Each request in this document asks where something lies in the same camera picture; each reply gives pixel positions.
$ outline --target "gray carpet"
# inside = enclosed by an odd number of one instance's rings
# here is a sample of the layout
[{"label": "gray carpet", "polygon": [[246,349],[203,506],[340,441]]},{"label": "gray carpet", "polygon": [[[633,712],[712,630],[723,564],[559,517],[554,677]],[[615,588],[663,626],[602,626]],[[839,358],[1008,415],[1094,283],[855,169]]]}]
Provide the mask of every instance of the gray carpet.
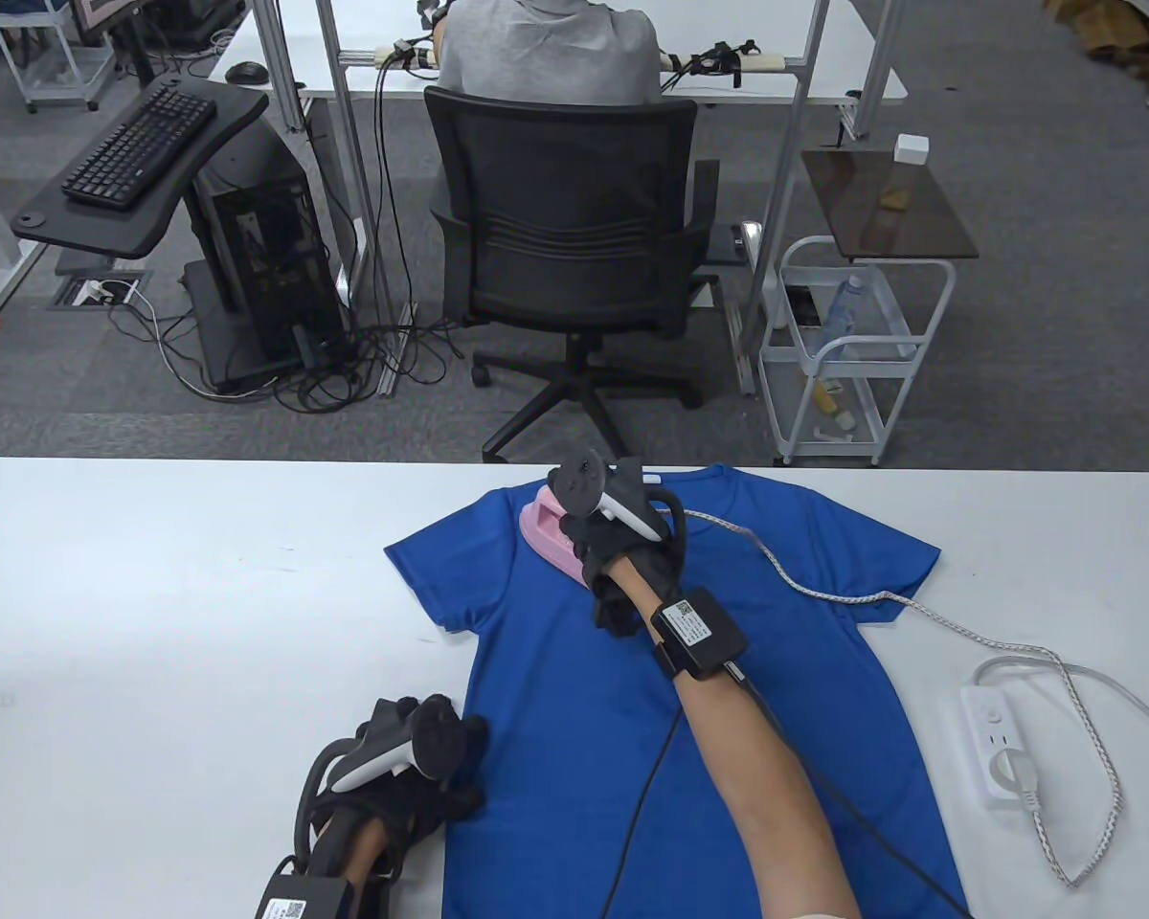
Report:
[{"label": "gray carpet", "polygon": [[[963,264],[958,293],[916,381],[886,464],[894,468],[1149,469],[1149,113],[1144,90],[1087,61],[1038,0],[908,0],[899,72],[910,90],[881,111],[872,145],[895,132],[933,139],[931,164],[982,250]],[[872,25],[880,3],[862,0]],[[26,115],[0,79],[0,180],[24,192],[56,170],[133,87],[102,113]],[[758,215],[785,111],[707,110],[697,155],[723,162],[723,218]],[[369,125],[369,118],[364,122]],[[438,153],[421,103],[387,106],[393,175],[416,293],[440,298],[440,237],[424,207]],[[807,145],[833,140],[816,113]],[[371,149],[369,139],[364,148]],[[0,182],[9,202],[14,185]],[[811,193],[797,188],[789,235],[823,232]],[[149,260],[148,293],[163,315],[185,309],[176,279],[199,257],[176,218]],[[218,406],[185,393],[154,349],[119,335],[101,314],[44,310],[48,254],[3,312],[0,455],[290,460],[477,461],[481,441],[535,393],[501,373],[475,389],[455,362],[434,386],[402,381],[390,402],[337,416],[294,416],[276,404]],[[400,270],[393,271],[395,289]],[[740,292],[745,277],[728,277]],[[912,278],[899,293],[919,295]],[[916,308],[916,319],[925,311]],[[552,337],[496,327],[457,332],[456,345],[556,355]],[[180,343],[195,348],[193,338]],[[610,411],[653,463],[769,464],[762,404],[733,392],[716,316],[685,341],[614,341],[610,358],[696,373],[697,411],[676,402],[614,402]],[[440,365],[426,355],[418,373]],[[509,448],[554,460],[597,442],[577,410],[561,410]]]}]

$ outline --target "chair base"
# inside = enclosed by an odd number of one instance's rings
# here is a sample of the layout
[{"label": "chair base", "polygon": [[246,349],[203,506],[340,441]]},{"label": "chair base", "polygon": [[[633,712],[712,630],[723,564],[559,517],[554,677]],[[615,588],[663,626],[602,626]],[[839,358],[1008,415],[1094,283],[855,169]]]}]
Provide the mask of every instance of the chair base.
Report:
[{"label": "chair base", "polygon": [[531,402],[520,408],[512,419],[503,424],[481,447],[483,463],[506,463],[500,451],[510,441],[535,424],[545,412],[562,402],[578,402],[587,411],[600,437],[609,445],[615,458],[633,456],[626,441],[601,401],[601,389],[618,391],[626,399],[668,397],[680,400],[688,410],[702,406],[702,393],[692,381],[676,376],[655,376],[643,371],[617,366],[592,366],[588,354],[600,349],[601,338],[588,334],[565,337],[565,360],[516,358],[501,354],[473,354],[473,385],[491,385],[488,368],[500,371],[523,373],[537,380],[548,381],[548,386],[537,393]]}]

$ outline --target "cardboard box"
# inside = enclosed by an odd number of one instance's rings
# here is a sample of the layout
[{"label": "cardboard box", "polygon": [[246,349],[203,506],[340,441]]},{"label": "cardboard box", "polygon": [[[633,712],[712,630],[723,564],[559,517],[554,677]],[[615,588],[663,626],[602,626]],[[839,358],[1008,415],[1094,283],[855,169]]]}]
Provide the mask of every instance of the cardboard box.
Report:
[{"label": "cardboard box", "polygon": [[1059,23],[1073,22],[1093,3],[1096,3],[1096,0],[1042,0],[1042,7],[1047,9],[1048,16]]},{"label": "cardboard box", "polygon": [[1103,49],[1139,48],[1149,44],[1149,30],[1135,9],[1124,0],[1095,0],[1072,22],[1087,54]]}]

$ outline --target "white box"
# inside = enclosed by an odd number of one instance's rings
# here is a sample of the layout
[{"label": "white box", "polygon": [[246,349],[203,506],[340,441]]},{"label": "white box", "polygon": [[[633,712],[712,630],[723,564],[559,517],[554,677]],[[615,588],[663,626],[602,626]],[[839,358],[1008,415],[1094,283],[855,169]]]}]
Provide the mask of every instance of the white box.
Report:
[{"label": "white box", "polygon": [[893,145],[893,161],[924,165],[928,161],[928,139],[923,134],[899,134],[897,144]]}]

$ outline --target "black keyboard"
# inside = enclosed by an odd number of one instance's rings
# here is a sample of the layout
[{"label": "black keyboard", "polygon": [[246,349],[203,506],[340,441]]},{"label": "black keyboard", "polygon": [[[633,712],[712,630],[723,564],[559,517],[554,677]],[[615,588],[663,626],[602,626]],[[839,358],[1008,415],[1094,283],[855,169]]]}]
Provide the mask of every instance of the black keyboard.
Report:
[{"label": "black keyboard", "polygon": [[126,210],[215,115],[215,101],[160,86],[60,187],[77,201]]}]

